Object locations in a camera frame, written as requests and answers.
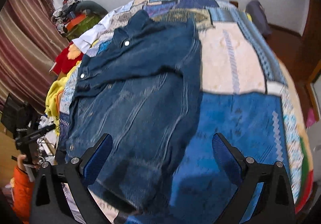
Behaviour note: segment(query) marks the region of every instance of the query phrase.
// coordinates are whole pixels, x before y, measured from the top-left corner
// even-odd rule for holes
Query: orange sleeve
[[[24,223],[28,223],[30,217],[30,204],[33,194],[34,182],[30,182],[28,175],[21,171],[18,166],[14,168],[13,177],[14,202],[12,209]]]

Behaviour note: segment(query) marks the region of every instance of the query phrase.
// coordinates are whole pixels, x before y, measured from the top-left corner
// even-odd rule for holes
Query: person
[[[29,181],[23,160],[26,159],[25,154],[19,154],[17,157],[17,165],[13,171],[14,187],[13,187],[13,211],[18,218],[24,223],[29,224],[30,204],[33,195],[34,182]]]

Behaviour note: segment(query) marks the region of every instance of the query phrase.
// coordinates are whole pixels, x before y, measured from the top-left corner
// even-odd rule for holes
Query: silver bolt
[[[283,163],[280,162],[280,161],[277,161],[277,162],[276,162],[276,165],[277,165],[279,168],[282,168],[282,167],[283,167]]]
[[[45,161],[41,164],[41,167],[47,168],[49,166],[49,162]]]
[[[78,162],[79,162],[79,158],[77,158],[77,157],[74,157],[71,159],[72,164],[77,164]]]
[[[247,157],[246,161],[252,164],[254,162],[254,159],[252,157]]]

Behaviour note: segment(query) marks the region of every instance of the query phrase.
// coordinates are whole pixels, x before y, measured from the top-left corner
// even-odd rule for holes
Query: dark blue denim shirt
[[[200,48],[188,23],[154,22],[141,10],[118,28],[107,50],[84,56],[70,105],[66,161],[82,156],[104,133],[113,150],[96,183],[138,209],[172,174],[196,131]]]

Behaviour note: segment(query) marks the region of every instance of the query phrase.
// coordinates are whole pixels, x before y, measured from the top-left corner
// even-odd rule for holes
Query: patchwork bedspread
[[[87,51],[105,51],[113,31],[144,9],[154,21],[192,18],[202,42],[202,102],[197,133],[149,211],[157,217],[184,223],[213,223],[232,198],[236,186],[213,157],[212,136],[221,132],[244,156],[260,163],[282,161],[296,202],[301,187],[303,153],[287,81],[279,63],[246,13],[222,0],[134,0],[129,10],[111,16],[109,27]],[[60,135],[66,135],[77,73],[66,84],[60,104]],[[249,219],[262,185],[258,185],[243,217]],[[128,223],[146,223],[131,216]]]

